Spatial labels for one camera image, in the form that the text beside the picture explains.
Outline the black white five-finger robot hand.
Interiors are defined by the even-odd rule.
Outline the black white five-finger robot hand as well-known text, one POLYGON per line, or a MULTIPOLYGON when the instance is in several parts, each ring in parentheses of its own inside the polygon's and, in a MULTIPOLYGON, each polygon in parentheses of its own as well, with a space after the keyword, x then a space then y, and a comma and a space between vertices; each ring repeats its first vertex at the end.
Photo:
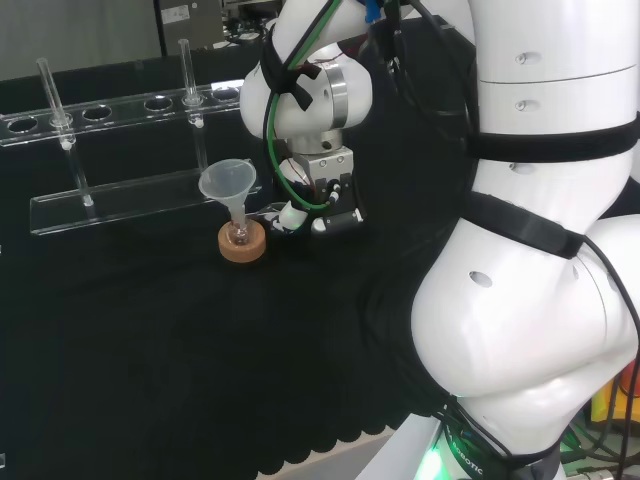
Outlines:
POLYGON ((357 190, 351 173, 339 179, 313 181, 293 157, 282 160, 280 172, 301 199, 321 209, 305 209, 296 199, 272 202, 252 215, 275 235, 310 233, 332 236, 360 227, 365 214, 358 206, 357 190))

